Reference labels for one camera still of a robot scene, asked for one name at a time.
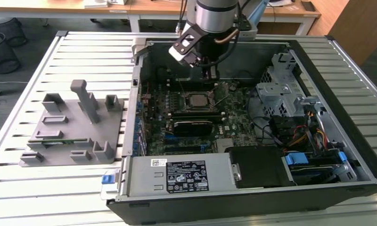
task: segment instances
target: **white sticker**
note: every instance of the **white sticker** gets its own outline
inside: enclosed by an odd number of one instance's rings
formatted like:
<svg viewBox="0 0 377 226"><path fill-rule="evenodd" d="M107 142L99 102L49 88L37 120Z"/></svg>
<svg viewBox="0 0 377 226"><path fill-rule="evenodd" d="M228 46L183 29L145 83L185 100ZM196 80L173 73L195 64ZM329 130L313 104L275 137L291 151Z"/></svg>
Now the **white sticker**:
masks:
<svg viewBox="0 0 377 226"><path fill-rule="evenodd" d="M199 187L203 187L203 186L208 186L208 183L207 182L199 183Z"/></svg>
<svg viewBox="0 0 377 226"><path fill-rule="evenodd" d="M111 13L127 13L125 10L109 10Z"/></svg>
<svg viewBox="0 0 377 226"><path fill-rule="evenodd" d="M168 159L152 159L151 166L167 166Z"/></svg>

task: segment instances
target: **blue tab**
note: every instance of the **blue tab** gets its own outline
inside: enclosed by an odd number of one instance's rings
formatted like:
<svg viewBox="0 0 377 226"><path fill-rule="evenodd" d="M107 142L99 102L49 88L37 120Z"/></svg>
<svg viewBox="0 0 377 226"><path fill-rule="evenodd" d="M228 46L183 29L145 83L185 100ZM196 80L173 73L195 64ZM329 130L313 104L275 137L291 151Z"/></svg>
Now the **blue tab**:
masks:
<svg viewBox="0 0 377 226"><path fill-rule="evenodd" d="M344 152L339 152L339 156L340 156L343 162L345 162L348 160Z"/></svg>
<svg viewBox="0 0 377 226"><path fill-rule="evenodd" d="M288 165L292 165L292 164L308 164L309 163L309 160L308 160L308 157L305 155L305 153L289 153L287 156L285 156L285 159L287 159L287 163Z"/></svg>
<svg viewBox="0 0 377 226"><path fill-rule="evenodd" d="M101 184L103 185L115 184L115 175L103 175L101 176Z"/></svg>
<svg viewBox="0 0 377 226"><path fill-rule="evenodd" d="M289 155L285 156L287 164L293 165L293 161Z"/></svg>

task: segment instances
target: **green circuit board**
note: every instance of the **green circuit board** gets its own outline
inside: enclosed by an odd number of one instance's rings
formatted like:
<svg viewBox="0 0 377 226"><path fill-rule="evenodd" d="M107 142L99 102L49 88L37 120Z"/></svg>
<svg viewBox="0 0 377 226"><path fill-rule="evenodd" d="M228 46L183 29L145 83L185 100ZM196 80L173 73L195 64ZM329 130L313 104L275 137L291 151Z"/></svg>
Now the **green circuit board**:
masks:
<svg viewBox="0 0 377 226"><path fill-rule="evenodd" d="M153 88L148 89L145 86L143 88L143 90L148 90L148 94L143 95L147 155L199 153L165 151L171 147L191 146L201 146L200 153L217 153L216 140L221 138L231 138L235 146L257 144L245 109L251 87L239 87L232 81L221 81L215 84L213 90L207 92L172 92L165 84L148 85ZM208 101L212 104L207 107L195 107L193 105L204 104L205 97L209 97ZM187 99L191 99L193 104L185 103ZM168 119L168 115L203 110L219 112L224 117L221 123L213 124L211 134L201 137L175 137L172 121Z"/></svg>

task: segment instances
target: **desk leg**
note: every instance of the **desk leg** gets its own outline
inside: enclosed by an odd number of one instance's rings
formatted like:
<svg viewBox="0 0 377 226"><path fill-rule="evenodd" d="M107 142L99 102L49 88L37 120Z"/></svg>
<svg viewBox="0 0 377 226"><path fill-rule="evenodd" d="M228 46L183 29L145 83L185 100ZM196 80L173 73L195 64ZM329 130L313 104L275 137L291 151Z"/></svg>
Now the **desk leg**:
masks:
<svg viewBox="0 0 377 226"><path fill-rule="evenodd" d="M297 29L296 35L308 35L315 19L316 19L315 17L304 18L304 21L300 24L300 28Z"/></svg>
<svg viewBox="0 0 377 226"><path fill-rule="evenodd" d="M132 32L139 33L140 32L140 15L128 15L128 19L131 20L131 27Z"/></svg>

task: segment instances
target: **circuit board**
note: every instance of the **circuit board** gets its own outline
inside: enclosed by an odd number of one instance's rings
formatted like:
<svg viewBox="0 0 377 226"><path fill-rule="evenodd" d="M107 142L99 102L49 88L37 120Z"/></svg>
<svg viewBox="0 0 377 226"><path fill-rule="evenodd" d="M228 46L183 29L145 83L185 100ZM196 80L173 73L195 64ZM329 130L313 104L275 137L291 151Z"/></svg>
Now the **circuit board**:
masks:
<svg viewBox="0 0 377 226"><path fill-rule="evenodd" d="M224 138L231 139L233 146L256 145L255 129L245 109L252 87L241 87L233 81L220 81L209 91L191 92L183 89L181 84L177 85L173 90L169 84L144 84L145 155L217 153L216 141ZM211 124L211 133L197 137L175 136L171 115L185 113L191 116L204 112L221 118L219 123Z"/></svg>

